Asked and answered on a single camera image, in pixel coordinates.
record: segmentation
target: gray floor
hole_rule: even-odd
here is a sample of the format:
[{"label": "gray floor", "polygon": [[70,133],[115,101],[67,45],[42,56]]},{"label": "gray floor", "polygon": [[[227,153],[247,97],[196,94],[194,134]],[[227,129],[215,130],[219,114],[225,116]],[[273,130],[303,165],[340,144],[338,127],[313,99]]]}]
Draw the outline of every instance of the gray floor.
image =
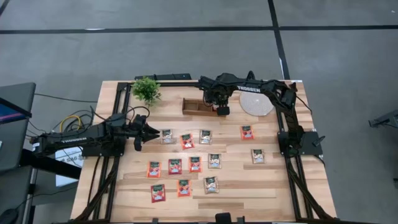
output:
[{"label": "gray floor", "polygon": [[[281,26],[398,24],[396,1],[274,1]],[[11,0],[0,17],[0,30],[271,24],[266,0]],[[315,126],[326,135],[322,144],[338,216],[395,223],[398,133],[371,129],[368,119],[397,109],[398,30],[281,33],[291,79],[304,81]],[[0,35],[1,85],[33,81],[39,93],[69,98],[95,100],[103,80],[184,72],[243,77],[248,70],[282,79],[272,31]],[[37,96],[32,122],[49,131],[87,108]],[[37,194],[57,190],[53,175],[41,173],[37,180]],[[35,223],[66,221],[73,194],[38,197],[37,204],[55,204],[38,206]]]}]

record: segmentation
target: desk leg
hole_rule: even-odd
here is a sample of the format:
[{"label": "desk leg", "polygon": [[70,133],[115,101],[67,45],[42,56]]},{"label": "desk leg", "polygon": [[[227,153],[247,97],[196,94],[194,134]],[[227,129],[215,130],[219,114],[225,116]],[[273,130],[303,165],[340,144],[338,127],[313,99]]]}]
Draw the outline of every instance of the desk leg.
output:
[{"label": "desk leg", "polygon": [[56,159],[49,157],[36,157],[29,150],[23,149],[21,159],[19,161],[20,166],[32,166],[36,169],[45,170],[65,177],[73,179],[79,179],[81,168],[60,162]]}]

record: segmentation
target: white round plate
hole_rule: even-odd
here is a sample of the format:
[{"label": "white round plate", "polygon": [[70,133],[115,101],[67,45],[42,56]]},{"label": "white round plate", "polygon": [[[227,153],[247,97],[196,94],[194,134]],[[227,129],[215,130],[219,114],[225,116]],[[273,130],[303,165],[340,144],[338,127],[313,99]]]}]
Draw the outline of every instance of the white round plate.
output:
[{"label": "white round plate", "polygon": [[274,108],[264,94],[242,92],[239,101],[242,109],[253,116],[265,116]]}]

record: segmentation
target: black floor line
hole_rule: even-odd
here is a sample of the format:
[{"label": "black floor line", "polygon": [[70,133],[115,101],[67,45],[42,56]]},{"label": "black floor line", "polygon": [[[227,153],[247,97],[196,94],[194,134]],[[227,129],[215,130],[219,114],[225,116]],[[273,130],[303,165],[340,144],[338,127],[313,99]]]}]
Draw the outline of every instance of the black floor line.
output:
[{"label": "black floor line", "polygon": [[9,2],[10,2],[10,0],[4,0],[4,2],[2,3],[2,5],[0,7],[0,16],[4,12],[4,10],[6,9],[6,7],[7,7]]},{"label": "black floor line", "polygon": [[160,28],[115,28],[115,29],[45,29],[45,30],[0,30],[0,34],[104,34],[144,32],[203,32],[203,31],[262,31],[274,30],[271,26],[217,26],[217,27],[160,27]]},{"label": "black floor line", "polygon": [[398,29],[398,25],[364,25],[364,26],[281,26],[279,30],[383,30]]},{"label": "black floor line", "polygon": [[287,61],[286,61],[284,45],[282,43],[282,37],[280,36],[278,19],[276,17],[274,1],[268,0],[268,5],[269,5],[269,11],[271,13],[272,26],[274,27],[276,47],[278,49],[279,60],[280,60],[281,66],[282,66],[282,78],[285,80],[290,80],[290,74],[289,74],[289,69],[287,68]]}]

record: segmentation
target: white paper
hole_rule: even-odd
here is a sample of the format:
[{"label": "white paper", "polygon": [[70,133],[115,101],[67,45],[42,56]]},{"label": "white paper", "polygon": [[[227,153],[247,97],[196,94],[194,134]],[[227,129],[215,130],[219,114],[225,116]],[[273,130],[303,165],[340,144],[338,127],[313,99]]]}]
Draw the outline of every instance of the white paper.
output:
[{"label": "white paper", "polygon": [[[83,167],[84,160],[83,160],[83,157],[81,156],[81,150],[79,147],[58,150],[57,152],[55,152],[55,158],[58,161],[66,162],[67,164],[70,164],[73,166]],[[67,184],[71,184],[76,181],[78,181],[78,180],[69,178],[69,177],[64,177],[61,175],[55,176],[55,185],[57,187],[65,186]]]}]

